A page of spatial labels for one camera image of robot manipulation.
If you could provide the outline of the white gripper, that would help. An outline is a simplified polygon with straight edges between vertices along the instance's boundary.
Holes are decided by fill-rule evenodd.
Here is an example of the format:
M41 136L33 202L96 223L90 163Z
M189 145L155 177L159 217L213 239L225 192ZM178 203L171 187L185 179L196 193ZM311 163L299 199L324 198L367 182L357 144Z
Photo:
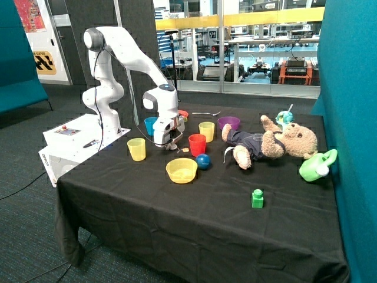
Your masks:
M167 150L176 149L177 142L181 140L185 130L184 119L182 116L172 119L159 117L153 128L153 139L156 146L165 147Z

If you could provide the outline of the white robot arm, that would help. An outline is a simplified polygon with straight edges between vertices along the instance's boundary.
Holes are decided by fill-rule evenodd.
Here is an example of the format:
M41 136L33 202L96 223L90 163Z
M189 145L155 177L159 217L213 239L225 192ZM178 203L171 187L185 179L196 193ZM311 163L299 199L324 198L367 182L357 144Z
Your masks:
M140 50L129 32L123 27L96 27L84 32L84 44L88 48L90 73L96 80L95 87L82 95L84 104L97 114L100 134L104 138L119 136L121 123L118 112L110 107L124 95L118 70L123 68L147 74L155 88L143 94L143 106L155 110L157 121L153 124L154 144L175 150L185 130L184 119L178 113L176 88L171 85L155 62Z

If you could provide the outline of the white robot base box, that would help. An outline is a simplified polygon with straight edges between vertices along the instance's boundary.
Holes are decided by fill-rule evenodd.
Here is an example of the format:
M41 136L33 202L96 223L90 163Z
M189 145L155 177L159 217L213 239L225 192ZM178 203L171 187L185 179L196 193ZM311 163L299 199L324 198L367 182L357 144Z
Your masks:
M130 131L121 128L112 134L102 130L97 115L84 114L43 132L47 146L39 156L53 187L59 177Z

